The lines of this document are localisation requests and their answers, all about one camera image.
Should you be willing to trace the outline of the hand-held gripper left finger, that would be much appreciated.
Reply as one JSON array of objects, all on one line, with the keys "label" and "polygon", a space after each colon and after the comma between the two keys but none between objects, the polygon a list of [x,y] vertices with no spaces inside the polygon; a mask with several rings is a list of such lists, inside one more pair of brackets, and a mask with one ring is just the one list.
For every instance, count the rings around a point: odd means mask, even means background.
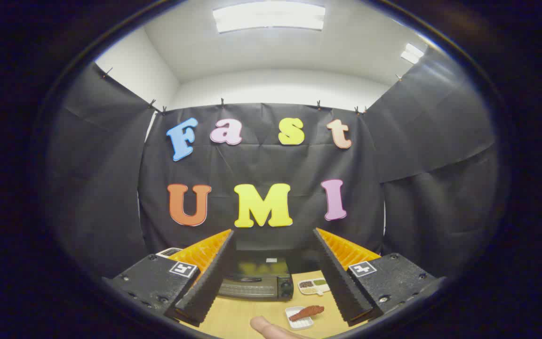
[{"label": "hand-held gripper left finger", "polygon": [[234,231],[228,229],[185,249],[150,254],[103,281],[117,296],[154,317],[198,327],[234,256]]}]

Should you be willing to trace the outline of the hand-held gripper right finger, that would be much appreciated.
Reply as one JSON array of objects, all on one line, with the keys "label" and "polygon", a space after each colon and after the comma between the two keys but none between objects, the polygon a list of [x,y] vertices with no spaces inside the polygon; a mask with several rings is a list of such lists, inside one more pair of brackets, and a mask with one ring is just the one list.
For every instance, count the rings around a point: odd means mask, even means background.
[{"label": "hand-held gripper right finger", "polygon": [[399,253],[380,256],[319,228],[313,234],[319,267],[349,326],[427,299],[445,281]]}]

